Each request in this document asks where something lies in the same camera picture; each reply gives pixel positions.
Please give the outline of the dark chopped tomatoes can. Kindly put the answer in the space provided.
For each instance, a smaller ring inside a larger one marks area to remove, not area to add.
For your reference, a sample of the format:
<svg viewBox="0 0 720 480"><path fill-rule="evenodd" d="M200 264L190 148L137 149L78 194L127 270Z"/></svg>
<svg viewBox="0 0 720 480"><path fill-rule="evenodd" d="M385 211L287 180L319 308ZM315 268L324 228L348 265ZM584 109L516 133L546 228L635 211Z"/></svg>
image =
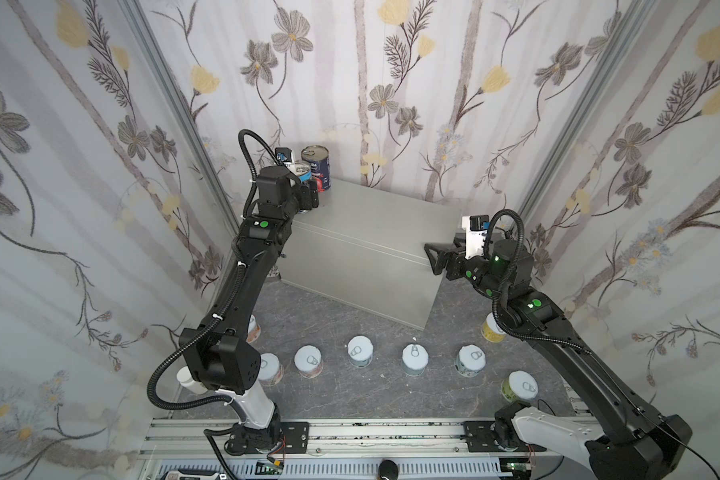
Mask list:
<svg viewBox="0 0 720 480"><path fill-rule="evenodd" d="M302 149L301 160L310 167L318 190L327 191L331 186L329 150L323 145L309 145Z"/></svg>

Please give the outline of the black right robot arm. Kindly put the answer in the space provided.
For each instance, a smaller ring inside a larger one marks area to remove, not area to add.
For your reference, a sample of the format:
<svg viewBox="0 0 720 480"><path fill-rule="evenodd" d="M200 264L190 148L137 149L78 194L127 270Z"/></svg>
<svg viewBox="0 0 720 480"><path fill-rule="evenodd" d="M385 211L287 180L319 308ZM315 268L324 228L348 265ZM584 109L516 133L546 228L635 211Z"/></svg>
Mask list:
<svg viewBox="0 0 720 480"><path fill-rule="evenodd" d="M494 416L498 446L541 446L599 479L663 479L676 470L691 427L678 415L661 414L628 387L586 345L563 310L532 287L533 257L520 241L499 240L474 256L448 244L428 243L424 249L434 274L465 279L491 300L500 328L541 354L598 422L587 430L515 400Z"/></svg>

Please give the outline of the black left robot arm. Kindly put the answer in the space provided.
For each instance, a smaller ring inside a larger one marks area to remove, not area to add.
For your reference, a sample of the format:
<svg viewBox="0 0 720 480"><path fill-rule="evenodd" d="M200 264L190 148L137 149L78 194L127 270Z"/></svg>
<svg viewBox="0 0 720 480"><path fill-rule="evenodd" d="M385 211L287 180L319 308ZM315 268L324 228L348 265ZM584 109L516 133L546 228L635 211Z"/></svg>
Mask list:
<svg viewBox="0 0 720 480"><path fill-rule="evenodd" d="M179 339L184 388L204 388L232 406L244 427L267 429L276 406L258 376L261 354L248 341L250 317L270 270L281 257L296 215L319 206L318 182L301 180L286 167L265 167L255 181L257 197L246 208L233 245L235 261L210 313Z"/></svg>

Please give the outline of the orange label can by arm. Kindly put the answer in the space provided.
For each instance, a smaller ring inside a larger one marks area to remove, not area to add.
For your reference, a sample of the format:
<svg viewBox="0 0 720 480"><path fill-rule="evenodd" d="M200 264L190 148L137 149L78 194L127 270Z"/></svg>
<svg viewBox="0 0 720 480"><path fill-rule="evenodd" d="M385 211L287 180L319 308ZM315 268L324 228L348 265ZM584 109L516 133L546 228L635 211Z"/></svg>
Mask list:
<svg viewBox="0 0 720 480"><path fill-rule="evenodd" d="M256 317L254 315L251 315L248 324L247 342L255 342L259 338L260 334L261 327L258 324Z"/></svg>

